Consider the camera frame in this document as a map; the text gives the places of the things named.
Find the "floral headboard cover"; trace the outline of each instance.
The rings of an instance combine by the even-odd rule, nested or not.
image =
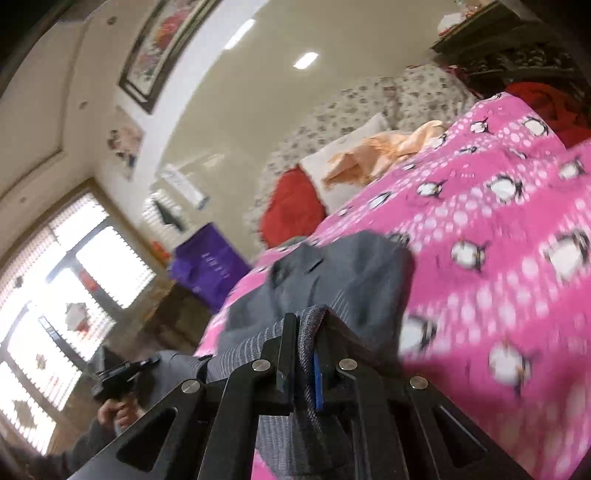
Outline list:
[[[476,98],[453,75],[435,65],[409,67],[400,77],[372,77],[341,90],[314,109],[271,154],[259,179],[254,205],[243,219],[256,235],[279,177],[325,145],[356,130],[382,112],[392,129],[413,131],[429,120],[451,124],[476,103]]]

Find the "photo on wall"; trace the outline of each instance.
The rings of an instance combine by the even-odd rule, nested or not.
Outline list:
[[[220,0],[161,0],[136,39],[119,86],[152,113],[174,64]]]
[[[134,176],[139,150],[144,139],[144,131],[120,106],[115,107],[111,129],[107,137],[107,147],[121,166],[127,180]]]

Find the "orange fabric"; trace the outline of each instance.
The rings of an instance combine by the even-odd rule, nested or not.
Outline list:
[[[269,247],[277,247],[295,236],[309,236],[326,218],[312,182],[298,166],[285,172],[271,203],[261,219],[261,236]]]
[[[506,91],[521,98],[556,133],[566,148],[591,137],[587,120],[580,105],[568,94],[536,82],[516,82]]]
[[[332,157],[322,182],[326,188],[337,183],[368,185],[393,165],[420,152],[431,139],[441,136],[444,131],[442,122],[432,120],[411,134],[386,131],[368,137],[358,147]]]

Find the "red cloth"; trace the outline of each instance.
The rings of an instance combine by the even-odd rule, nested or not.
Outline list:
[[[277,247],[295,236],[309,236],[326,218],[312,182],[298,166],[285,172],[261,219],[261,236],[269,247]]]
[[[536,82],[511,83],[506,91],[521,98],[542,117],[566,148],[591,137],[580,105],[568,94]]]

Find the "pink bedding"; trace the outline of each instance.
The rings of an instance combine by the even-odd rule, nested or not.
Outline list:
[[[566,150],[521,100],[483,100],[329,216],[308,241],[363,229],[408,241],[407,316],[437,326],[403,356],[537,479],[569,477],[591,443],[591,142]],[[264,253],[210,322],[296,248]],[[260,458],[253,478],[272,478]]]

